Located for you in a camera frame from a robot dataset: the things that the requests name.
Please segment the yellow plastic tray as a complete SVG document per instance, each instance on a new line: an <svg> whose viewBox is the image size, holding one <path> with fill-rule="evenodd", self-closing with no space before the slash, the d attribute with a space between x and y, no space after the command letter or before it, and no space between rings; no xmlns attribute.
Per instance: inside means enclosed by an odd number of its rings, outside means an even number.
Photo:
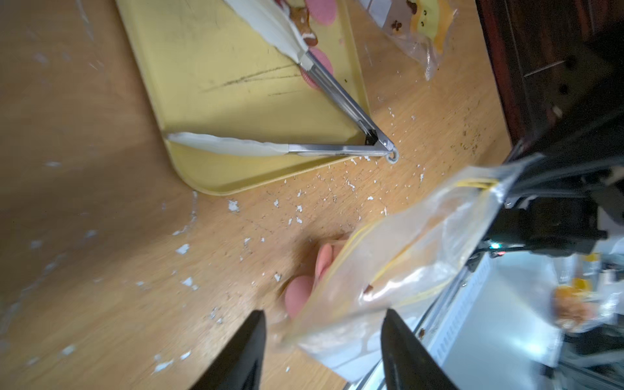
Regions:
<svg viewBox="0 0 624 390"><path fill-rule="evenodd" d="M279 144L365 144L357 125L302 78L224 1L116 1L170 161L198 192L224 196L341 161L236 157L178 145L167 135L207 133ZM330 26L310 24L333 76L370 115L345 1Z"/></svg>

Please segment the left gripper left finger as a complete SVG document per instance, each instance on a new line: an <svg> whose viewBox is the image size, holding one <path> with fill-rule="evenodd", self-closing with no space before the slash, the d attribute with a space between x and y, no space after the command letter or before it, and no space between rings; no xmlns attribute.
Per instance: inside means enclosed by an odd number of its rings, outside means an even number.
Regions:
<svg viewBox="0 0 624 390"><path fill-rule="evenodd" d="M266 324L265 312L253 310L190 389L260 389Z"/></svg>

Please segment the pink round cookie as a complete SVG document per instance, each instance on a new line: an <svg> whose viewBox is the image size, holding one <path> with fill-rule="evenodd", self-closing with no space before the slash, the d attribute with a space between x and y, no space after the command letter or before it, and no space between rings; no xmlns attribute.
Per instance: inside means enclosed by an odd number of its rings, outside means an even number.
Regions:
<svg viewBox="0 0 624 390"><path fill-rule="evenodd" d="M332 25L336 20L336 0L305 0L310 16L319 24Z"/></svg>
<svg viewBox="0 0 624 390"><path fill-rule="evenodd" d="M310 47L303 61L304 65L300 67L300 71L308 86L317 90L331 86L331 81L334 81L333 68L325 53L315 47Z"/></svg>
<svg viewBox="0 0 624 390"><path fill-rule="evenodd" d="M312 276L298 276L292 279L284 291L284 306L287 315L295 318L307 301L315 287L315 278Z"/></svg>
<svg viewBox="0 0 624 390"><path fill-rule="evenodd" d="M318 250L315 263L315 281L320 282L325 272L330 268L334 260L333 245L323 244Z"/></svg>

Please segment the star shaped brown cookie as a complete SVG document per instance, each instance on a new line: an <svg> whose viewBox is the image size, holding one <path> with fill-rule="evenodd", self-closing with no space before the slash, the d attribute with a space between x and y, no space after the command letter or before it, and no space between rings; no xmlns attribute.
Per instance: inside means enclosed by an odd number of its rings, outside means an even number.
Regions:
<svg viewBox="0 0 624 390"><path fill-rule="evenodd" d="M311 47L318 45L318 37L310 27L310 13L306 6L292 6L284 1L288 8L289 19L295 24L298 32L301 34L303 41Z"/></svg>

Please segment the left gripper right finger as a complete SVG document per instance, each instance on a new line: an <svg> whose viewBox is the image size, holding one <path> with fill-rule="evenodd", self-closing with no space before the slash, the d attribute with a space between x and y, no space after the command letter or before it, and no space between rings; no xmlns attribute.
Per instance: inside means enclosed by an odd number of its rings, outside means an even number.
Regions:
<svg viewBox="0 0 624 390"><path fill-rule="evenodd" d="M387 389L458 390L396 310L386 311L381 346Z"/></svg>

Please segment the clear resealable bag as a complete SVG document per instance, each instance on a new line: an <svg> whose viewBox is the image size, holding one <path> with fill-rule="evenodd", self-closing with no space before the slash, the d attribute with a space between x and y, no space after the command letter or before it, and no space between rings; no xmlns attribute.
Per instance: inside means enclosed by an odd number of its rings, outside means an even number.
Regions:
<svg viewBox="0 0 624 390"><path fill-rule="evenodd" d="M298 348L344 380L360 380L382 358L386 311L416 327L530 163L466 167L410 208L353 232L301 311L271 330L274 346Z"/></svg>
<svg viewBox="0 0 624 390"><path fill-rule="evenodd" d="M375 24L408 57L424 68L430 81L444 58L458 16L448 0L370 0L359 3Z"/></svg>

